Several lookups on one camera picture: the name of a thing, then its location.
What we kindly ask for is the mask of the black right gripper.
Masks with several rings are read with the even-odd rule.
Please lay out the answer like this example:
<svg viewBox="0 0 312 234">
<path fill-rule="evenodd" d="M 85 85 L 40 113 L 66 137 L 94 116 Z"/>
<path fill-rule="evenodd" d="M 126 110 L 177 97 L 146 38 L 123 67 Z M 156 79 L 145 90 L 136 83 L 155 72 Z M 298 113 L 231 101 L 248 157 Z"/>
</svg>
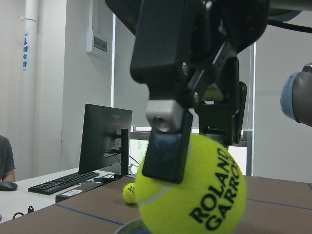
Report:
<svg viewBox="0 0 312 234">
<path fill-rule="evenodd" d="M 240 142 L 247 86 L 239 52 L 263 34 L 267 0 L 108 0 L 135 35 L 130 73 L 151 100 L 198 107 L 199 132 L 223 146 Z"/>
</svg>

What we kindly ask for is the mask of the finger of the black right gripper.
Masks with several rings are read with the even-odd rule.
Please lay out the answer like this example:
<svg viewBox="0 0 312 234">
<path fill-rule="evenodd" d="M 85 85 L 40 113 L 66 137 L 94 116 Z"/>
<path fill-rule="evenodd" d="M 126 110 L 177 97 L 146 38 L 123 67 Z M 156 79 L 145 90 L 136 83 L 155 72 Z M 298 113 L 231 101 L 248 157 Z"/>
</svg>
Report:
<svg viewBox="0 0 312 234">
<path fill-rule="evenodd" d="M 152 127 L 143 163 L 144 176 L 181 183 L 193 115 L 176 100 L 150 100 L 146 117 Z"/>
</svg>

